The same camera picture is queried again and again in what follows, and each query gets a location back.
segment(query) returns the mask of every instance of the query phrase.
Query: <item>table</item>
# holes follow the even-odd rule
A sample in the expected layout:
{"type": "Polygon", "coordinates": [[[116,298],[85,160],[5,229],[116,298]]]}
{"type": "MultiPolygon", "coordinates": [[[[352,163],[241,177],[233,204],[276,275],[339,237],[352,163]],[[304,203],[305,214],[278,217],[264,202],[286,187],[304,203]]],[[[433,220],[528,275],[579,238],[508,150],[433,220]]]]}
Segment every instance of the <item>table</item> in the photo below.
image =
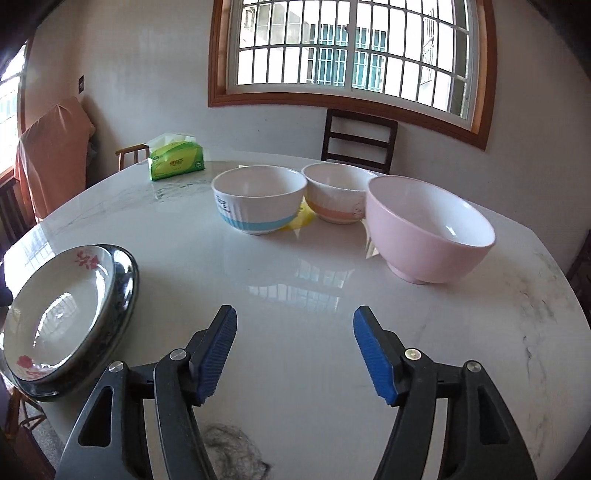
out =
{"type": "MultiPolygon", "coordinates": [[[[183,347],[231,304],[238,333],[197,421],[202,430],[239,428],[276,480],[373,478],[396,411],[375,394],[353,336],[353,311],[367,304],[384,328],[434,361],[481,361],[540,480],[554,478],[591,424],[591,332],[531,230],[477,206],[496,230],[490,254],[462,281],[413,285],[390,272],[362,223],[315,219],[297,231],[249,236],[217,214],[210,183],[218,173],[261,163],[300,169],[313,160],[211,150],[206,161],[205,171],[158,182],[140,163],[69,201],[8,251],[8,286],[16,293],[41,264],[77,245],[128,249],[140,290],[113,359],[129,365],[183,347]]],[[[88,393],[44,405],[64,441],[88,393]]],[[[424,478],[437,476],[445,402],[424,478]]],[[[166,478],[153,406],[146,422],[154,478],[166,478]]]]}

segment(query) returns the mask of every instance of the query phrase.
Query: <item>tissue box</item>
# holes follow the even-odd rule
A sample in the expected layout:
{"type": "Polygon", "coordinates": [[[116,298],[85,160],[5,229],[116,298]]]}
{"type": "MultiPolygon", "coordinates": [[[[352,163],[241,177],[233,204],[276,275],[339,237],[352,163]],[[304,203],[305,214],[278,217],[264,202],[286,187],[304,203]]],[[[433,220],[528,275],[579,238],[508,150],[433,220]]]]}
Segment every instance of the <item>tissue box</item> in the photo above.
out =
{"type": "Polygon", "coordinates": [[[204,170],[203,148],[194,137],[164,134],[148,143],[150,180],[161,180],[190,171],[204,170]]]}

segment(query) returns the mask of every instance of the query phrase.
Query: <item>wall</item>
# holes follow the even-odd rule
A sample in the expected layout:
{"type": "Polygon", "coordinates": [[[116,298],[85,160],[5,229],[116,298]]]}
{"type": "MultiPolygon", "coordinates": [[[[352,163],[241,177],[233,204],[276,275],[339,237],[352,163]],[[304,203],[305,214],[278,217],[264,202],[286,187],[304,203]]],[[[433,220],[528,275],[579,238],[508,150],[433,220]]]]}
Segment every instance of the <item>wall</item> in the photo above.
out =
{"type": "MultiPolygon", "coordinates": [[[[318,158],[324,109],[207,108],[212,2],[66,0],[35,39],[29,68],[52,87],[45,97],[30,95],[27,87],[27,110],[42,110],[84,74],[80,97],[101,147],[96,180],[116,171],[117,148],[166,131],[190,132],[206,146],[318,158]],[[71,34],[57,26],[71,20],[74,3],[81,5],[80,37],[67,71],[61,65],[68,65],[68,55],[59,49],[72,47],[71,34]],[[37,54],[38,46],[51,55],[37,54]]],[[[493,4],[499,77],[486,152],[401,125],[392,172],[430,181],[527,225],[565,269],[591,227],[591,82],[526,0],[493,4]]]]}
{"type": "Polygon", "coordinates": [[[56,103],[77,90],[73,53],[79,38],[81,4],[67,0],[39,26],[27,64],[25,126],[28,128],[56,103]]]}

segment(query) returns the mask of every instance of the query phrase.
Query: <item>orange cloth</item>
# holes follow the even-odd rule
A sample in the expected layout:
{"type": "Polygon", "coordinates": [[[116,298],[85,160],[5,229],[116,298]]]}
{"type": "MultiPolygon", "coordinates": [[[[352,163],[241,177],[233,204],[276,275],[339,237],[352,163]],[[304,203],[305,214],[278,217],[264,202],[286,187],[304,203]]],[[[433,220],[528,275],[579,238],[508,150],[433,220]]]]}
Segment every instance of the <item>orange cloth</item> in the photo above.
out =
{"type": "Polygon", "coordinates": [[[51,108],[21,135],[14,175],[25,220],[43,219],[86,188],[86,151],[95,127],[76,97],[51,108]]]}

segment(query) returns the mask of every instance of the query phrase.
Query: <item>floor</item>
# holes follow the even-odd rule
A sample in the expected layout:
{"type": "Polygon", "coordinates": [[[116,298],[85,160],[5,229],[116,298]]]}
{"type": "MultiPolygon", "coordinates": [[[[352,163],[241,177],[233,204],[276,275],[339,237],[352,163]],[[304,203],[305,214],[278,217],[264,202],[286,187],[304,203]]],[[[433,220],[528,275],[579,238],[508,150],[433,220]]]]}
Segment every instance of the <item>floor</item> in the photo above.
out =
{"type": "MultiPolygon", "coordinates": [[[[31,417],[37,415],[38,411],[27,405],[27,414],[31,417]]],[[[19,413],[19,420],[23,419],[24,414],[21,411],[19,413]]],[[[53,468],[57,469],[57,465],[60,463],[61,454],[64,452],[64,444],[53,430],[49,421],[45,420],[35,427],[33,430],[33,436],[43,453],[45,453],[47,459],[53,465],[53,468]]]]}

